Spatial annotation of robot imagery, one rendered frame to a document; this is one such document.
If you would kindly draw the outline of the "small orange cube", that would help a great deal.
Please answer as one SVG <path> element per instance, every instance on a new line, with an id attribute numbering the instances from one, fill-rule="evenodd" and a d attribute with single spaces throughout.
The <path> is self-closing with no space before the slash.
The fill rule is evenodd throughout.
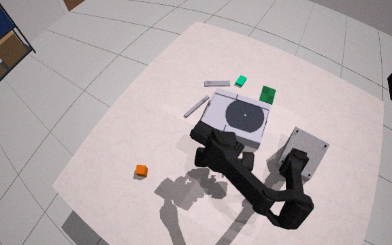
<path id="1" fill-rule="evenodd" d="M 135 173 L 138 176 L 147 177 L 147 174 L 148 174 L 147 171 L 148 171 L 148 168 L 145 165 L 137 165 Z"/>

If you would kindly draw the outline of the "small green block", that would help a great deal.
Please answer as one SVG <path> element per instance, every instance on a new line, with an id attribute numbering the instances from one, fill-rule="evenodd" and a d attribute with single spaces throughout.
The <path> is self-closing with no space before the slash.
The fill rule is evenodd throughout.
<path id="1" fill-rule="evenodd" d="M 246 80 L 247 80 L 246 77 L 240 75 L 240 77 L 237 79 L 235 84 L 242 87 Z"/>

